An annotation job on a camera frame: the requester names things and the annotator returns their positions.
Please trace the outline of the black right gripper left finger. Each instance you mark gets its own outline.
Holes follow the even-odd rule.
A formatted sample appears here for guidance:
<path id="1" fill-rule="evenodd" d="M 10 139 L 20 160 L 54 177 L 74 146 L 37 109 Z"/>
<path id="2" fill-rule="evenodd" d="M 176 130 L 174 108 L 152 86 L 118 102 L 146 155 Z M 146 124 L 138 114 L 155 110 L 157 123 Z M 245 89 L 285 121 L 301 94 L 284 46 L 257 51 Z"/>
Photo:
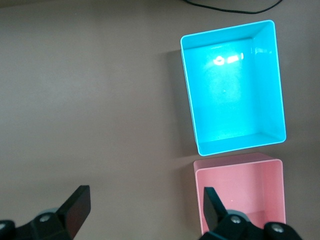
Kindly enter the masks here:
<path id="1" fill-rule="evenodd" d="M 79 186 L 58 208 L 47 210 L 17 227 L 12 220 L 0 221 L 2 240 L 73 240 L 91 211 L 88 185 Z"/>

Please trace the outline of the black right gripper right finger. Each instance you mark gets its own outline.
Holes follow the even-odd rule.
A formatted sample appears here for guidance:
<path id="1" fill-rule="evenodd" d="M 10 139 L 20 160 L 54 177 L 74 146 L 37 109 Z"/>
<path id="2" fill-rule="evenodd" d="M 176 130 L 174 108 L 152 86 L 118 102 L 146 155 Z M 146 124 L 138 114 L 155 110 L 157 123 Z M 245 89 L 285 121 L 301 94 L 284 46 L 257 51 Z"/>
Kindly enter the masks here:
<path id="1" fill-rule="evenodd" d="M 267 222 L 263 228 L 255 226 L 240 211 L 226 210 L 213 187 L 205 187 L 203 213 L 208 226 L 201 240 L 300 240 L 301 236 L 289 225 Z"/>

